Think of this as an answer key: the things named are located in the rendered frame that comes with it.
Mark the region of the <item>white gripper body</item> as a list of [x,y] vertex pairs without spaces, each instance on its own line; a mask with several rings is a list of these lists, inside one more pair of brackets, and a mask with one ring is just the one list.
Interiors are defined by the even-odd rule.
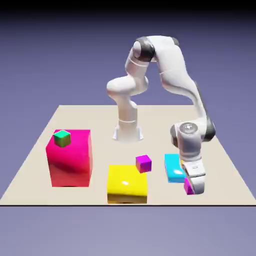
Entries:
[[204,193],[206,175],[187,176],[187,179],[195,195],[200,195]]

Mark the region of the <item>small magenta cube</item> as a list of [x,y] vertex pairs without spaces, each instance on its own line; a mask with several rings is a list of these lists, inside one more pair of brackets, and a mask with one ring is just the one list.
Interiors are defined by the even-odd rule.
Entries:
[[187,195],[194,195],[195,194],[187,177],[184,178],[184,186],[183,187],[184,187],[184,190],[185,190]]
[[152,170],[152,160],[148,155],[137,156],[135,160],[136,168],[141,174]]

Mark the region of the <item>small green cube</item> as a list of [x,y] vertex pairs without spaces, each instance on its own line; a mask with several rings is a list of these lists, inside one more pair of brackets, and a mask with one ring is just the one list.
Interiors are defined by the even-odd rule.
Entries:
[[71,144],[71,134],[66,130],[60,130],[53,134],[53,140],[57,146],[64,148]]

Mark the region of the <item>large cyan box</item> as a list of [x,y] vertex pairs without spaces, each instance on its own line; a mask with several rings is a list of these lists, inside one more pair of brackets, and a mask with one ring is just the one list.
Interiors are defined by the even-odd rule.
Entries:
[[165,154],[164,166],[169,183],[184,183],[186,175],[184,170],[181,168],[178,154]]

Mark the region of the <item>large yellow box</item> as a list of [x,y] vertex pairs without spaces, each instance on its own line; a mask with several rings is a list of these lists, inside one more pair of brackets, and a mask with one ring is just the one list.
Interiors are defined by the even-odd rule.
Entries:
[[148,180],[135,165],[110,165],[107,177],[109,204],[146,204]]

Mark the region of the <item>large pink box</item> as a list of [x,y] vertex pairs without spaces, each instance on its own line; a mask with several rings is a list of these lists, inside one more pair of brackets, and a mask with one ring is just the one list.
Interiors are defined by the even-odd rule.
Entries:
[[[54,133],[64,130],[56,129]],[[45,151],[53,187],[88,187],[93,170],[91,131],[66,129],[71,143],[59,147],[51,136]]]

